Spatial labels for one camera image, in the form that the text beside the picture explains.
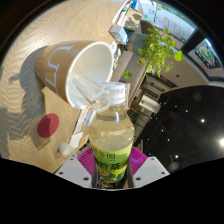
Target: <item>window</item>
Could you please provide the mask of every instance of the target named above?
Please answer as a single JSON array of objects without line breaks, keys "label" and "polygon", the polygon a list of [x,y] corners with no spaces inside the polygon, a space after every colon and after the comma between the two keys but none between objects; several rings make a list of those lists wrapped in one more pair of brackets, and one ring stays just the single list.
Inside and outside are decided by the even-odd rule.
[{"label": "window", "polygon": [[149,21],[161,30],[168,29],[179,50],[196,30],[194,23],[182,13],[166,6],[164,3],[140,0],[144,15],[142,19]]},{"label": "window", "polygon": [[224,77],[224,70],[218,55],[207,39],[204,39],[189,54],[209,77]]}]

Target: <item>potted plant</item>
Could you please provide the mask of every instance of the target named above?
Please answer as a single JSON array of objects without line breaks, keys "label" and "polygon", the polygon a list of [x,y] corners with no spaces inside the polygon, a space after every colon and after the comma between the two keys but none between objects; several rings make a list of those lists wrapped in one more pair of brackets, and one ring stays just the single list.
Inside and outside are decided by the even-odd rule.
[{"label": "potted plant", "polygon": [[[172,48],[176,47],[176,42],[167,35],[163,37],[159,31],[160,29],[148,28],[150,34],[136,34],[133,31],[128,31],[129,42],[125,46],[125,50],[132,51],[141,56],[137,61],[137,66],[145,64],[145,70],[142,77],[146,73],[157,74],[160,78],[160,72],[165,67],[165,61],[167,57],[174,56],[176,61],[182,61],[183,53],[182,51],[174,52]],[[167,34],[168,30],[164,29],[163,34]],[[131,78],[131,71],[136,67],[130,69],[123,73],[123,77],[126,79]],[[173,62],[170,62],[165,69],[165,72],[170,71],[173,68]]]}]

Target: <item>black surface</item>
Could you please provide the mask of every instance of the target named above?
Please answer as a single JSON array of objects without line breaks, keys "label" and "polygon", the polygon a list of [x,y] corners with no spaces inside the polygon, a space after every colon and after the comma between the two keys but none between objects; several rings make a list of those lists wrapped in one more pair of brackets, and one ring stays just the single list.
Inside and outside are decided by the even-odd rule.
[{"label": "black surface", "polygon": [[[152,115],[135,145],[143,139],[144,153],[156,156],[171,173],[224,158],[224,147],[220,145],[224,138],[223,98],[224,88],[214,86],[188,87],[162,94],[160,111]],[[178,163],[176,170],[169,167],[172,160]]]}]

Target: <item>bottle cap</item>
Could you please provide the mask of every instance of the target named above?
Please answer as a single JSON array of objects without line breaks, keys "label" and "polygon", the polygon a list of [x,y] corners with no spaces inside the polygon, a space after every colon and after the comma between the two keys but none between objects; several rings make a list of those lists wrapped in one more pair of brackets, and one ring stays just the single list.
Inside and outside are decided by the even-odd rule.
[{"label": "bottle cap", "polygon": [[110,90],[113,95],[112,104],[120,104],[125,102],[125,84],[122,82],[104,82],[101,83],[106,89]]}]

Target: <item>green leaves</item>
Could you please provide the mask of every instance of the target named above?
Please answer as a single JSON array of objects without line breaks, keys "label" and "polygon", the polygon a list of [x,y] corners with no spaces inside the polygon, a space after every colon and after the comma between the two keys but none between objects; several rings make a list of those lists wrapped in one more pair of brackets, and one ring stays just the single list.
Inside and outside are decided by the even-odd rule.
[{"label": "green leaves", "polygon": [[142,56],[143,55],[143,50],[142,49],[138,49],[138,53]]},{"label": "green leaves", "polygon": [[132,77],[132,73],[130,71],[124,72],[122,75],[125,79],[130,79]]},{"label": "green leaves", "polygon": [[164,37],[163,41],[167,44],[168,43],[167,37]]},{"label": "green leaves", "polygon": [[[164,37],[164,35],[161,35],[161,32],[159,32],[159,28],[156,30],[148,28],[147,30],[150,31],[150,34],[141,38],[144,39],[145,46],[142,49],[138,49],[138,54],[141,58],[138,61],[136,60],[137,65],[134,68],[123,73],[123,77],[126,79],[132,77],[131,71],[133,69],[146,62],[146,67],[144,67],[145,73],[151,73],[152,75],[157,74],[160,78],[167,57],[174,56],[176,61],[182,61],[183,59],[183,53],[181,51],[178,53],[174,52],[173,48],[176,47],[176,42],[170,35],[165,35]],[[163,34],[168,34],[168,32],[167,28],[163,30]],[[166,64],[164,72],[169,72],[171,68],[173,68],[172,64],[173,62]]]},{"label": "green leaves", "polygon": [[177,53],[174,53],[174,58],[175,58],[176,61],[182,61],[183,60],[182,51],[178,51]]},{"label": "green leaves", "polygon": [[166,33],[168,33],[168,32],[169,32],[168,29],[163,30],[163,33],[164,33],[164,34],[166,34]]},{"label": "green leaves", "polygon": [[170,45],[172,46],[172,47],[176,47],[176,42],[174,41],[174,40],[172,40],[171,42],[170,42]]},{"label": "green leaves", "polygon": [[171,57],[173,55],[173,49],[169,50],[169,57]]},{"label": "green leaves", "polygon": [[168,72],[170,70],[170,67],[169,66],[167,66],[166,67],[166,71],[165,72]]}]

